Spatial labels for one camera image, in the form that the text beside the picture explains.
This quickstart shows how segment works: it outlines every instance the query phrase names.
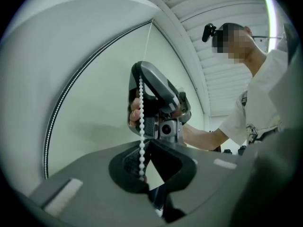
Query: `white bead chain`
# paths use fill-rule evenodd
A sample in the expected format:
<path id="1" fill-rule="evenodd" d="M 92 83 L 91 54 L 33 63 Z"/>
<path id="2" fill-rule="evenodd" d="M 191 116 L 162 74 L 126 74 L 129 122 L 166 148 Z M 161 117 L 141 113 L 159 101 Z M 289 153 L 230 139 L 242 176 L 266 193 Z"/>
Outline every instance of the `white bead chain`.
<path id="1" fill-rule="evenodd" d="M 145 49 L 144 49 L 144 54 L 143 54 L 143 60 L 145 60 L 145 56 L 146 56 L 146 50 L 147 50 L 147 44 L 148 44 L 148 40 L 149 40 L 149 37 L 150 37 L 150 33 L 151 33 L 151 27 L 150 26 L 150 29 L 148 31 L 148 35 L 147 35 L 147 40 L 146 40 L 146 44 L 145 44 Z M 145 154 L 145 150 L 144 150 L 144 109 L 143 109 L 143 80 L 142 80 L 142 77 L 140 75 L 140 78 L 139 78 L 139 99 L 140 99 L 140 158 L 139 158 L 139 161 L 140 161 L 140 164 L 139 164 L 139 168 L 140 168 L 140 171 L 139 171 L 139 175 L 140 175 L 140 180 L 141 181 L 144 181 L 144 171 L 143 169 L 145 168 L 145 165 L 144 165 L 144 161 L 145 161 L 145 158 L 144 158 L 144 154 Z"/>

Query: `white ceiling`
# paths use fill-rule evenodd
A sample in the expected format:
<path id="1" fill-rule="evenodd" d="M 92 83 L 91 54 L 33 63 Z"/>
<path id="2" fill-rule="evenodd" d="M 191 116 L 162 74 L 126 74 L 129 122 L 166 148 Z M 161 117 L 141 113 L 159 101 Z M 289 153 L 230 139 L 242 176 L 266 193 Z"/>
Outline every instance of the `white ceiling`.
<path id="1" fill-rule="evenodd" d="M 268 36 L 267 7 L 264 0 L 162 0 L 186 30 L 199 57 L 201 79 L 206 80 L 210 116 L 227 115 L 243 92 L 251 74 L 243 65 L 221 64 L 211 52 L 210 40 L 202 42 L 207 23 L 216 27 L 226 22 L 248 26 L 254 35 Z M 256 40 L 267 51 L 267 40 Z"/>

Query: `person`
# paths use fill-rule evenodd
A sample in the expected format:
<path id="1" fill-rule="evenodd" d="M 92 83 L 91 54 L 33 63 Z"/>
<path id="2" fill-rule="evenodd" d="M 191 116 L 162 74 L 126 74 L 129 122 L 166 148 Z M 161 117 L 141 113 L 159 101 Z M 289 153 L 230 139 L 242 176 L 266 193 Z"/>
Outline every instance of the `person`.
<path id="1" fill-rule="evenodd" d="M 256 45 L 250 28 L 233 23 L 226 23 L 218 29 L 213 36 L 212 47 L 217 53 L 228 55 L 234 63 L 244 64 L 252 79 L 217 130 L 206 132 L 186 123 L 183 127 L 184 142 L 199 149 L 214 150 L 228 139 L 239 146 L 245 140 L 251 145 L 282 131 L 282 122 L 268 93 L 287 70 L 287 53 L 282 50 L 263 52 Z M 138 98 L 133 101 L 131 109 L 129 125 L 136 126 L 140 118 Z"/>

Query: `white shirt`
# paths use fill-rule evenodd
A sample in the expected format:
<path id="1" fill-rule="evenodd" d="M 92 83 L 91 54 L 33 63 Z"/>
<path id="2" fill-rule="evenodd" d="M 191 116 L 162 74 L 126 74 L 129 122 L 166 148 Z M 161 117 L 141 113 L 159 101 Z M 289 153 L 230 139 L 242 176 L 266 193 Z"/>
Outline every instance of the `white shirt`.
<path id="1" fill-rule="evenodd" d="M 287 53 L 271 50 L 265 62 L 238 99 L 219 129 L 240 146 L 261 142 L 282 130 L 282 123 L 268 93 L 287 70 Z"/>

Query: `short sleeve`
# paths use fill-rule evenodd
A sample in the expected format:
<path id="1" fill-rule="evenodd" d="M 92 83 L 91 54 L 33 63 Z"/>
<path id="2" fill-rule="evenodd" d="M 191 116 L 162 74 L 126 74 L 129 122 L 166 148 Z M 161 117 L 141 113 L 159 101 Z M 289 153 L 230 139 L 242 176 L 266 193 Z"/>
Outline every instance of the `short sleeve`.
<path id="1" fill-rule="evenodd" d="M 246 140 L 246 116 L 244 94 L 238 97 L 232 113 L 223 121 L 219 129 L 239 146 Z"/>

